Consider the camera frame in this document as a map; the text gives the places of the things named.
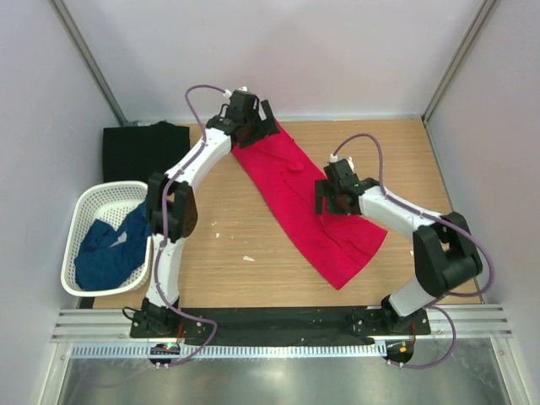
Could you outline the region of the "red t shirt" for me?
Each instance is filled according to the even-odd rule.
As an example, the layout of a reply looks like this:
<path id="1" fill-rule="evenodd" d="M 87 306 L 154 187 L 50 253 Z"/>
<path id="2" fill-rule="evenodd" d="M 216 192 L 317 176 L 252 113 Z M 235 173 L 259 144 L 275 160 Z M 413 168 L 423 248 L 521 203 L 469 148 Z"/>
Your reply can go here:
<path id="1" fill-rule="evenodd" d="M 283 129 L 231 153 L 252 179 L 291 242 L 336 290 L 363 270 L 387 231 L 358 216 L 316 214 L 321 170 Z"/>

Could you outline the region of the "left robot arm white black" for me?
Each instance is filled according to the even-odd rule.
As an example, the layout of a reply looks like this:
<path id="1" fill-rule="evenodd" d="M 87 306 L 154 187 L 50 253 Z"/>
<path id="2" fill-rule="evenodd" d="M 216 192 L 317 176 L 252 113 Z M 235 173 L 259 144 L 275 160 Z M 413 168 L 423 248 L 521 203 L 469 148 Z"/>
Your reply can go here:
<path id="1" fill-rule="evenodd" d="M 228 100 L 202 123 L 201 137 L 179 163 L 148 180 L 147 219 L 154 246 L 153 273 L 132 325 L 172 336 L 181 323 L 178 278 L 181 256 L 198 221 L 195 191 L 209 171 L 235 147 L 245 148 L 279 132 L 268 100 L 246 87 L 224 90 Z"/>

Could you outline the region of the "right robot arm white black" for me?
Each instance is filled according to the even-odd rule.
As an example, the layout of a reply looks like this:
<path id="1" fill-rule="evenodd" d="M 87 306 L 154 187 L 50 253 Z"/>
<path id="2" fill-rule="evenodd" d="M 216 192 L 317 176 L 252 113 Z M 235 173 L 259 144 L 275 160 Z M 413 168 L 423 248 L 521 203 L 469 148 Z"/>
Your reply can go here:
<path id="1" fill-rule="evenodd" d="M 380 321 L 387 332 L 402 332 L 426 305 L 483 271 L 467 221 L 459 213 L 426 211 L 386 191 L 373 178 L 360 180 L 349 160 L 334 155 L 324 173 L 326 178 L 315 186 L 317 214 L 376 219 L 413 245 L 413 277 L 381 302 Z"/>

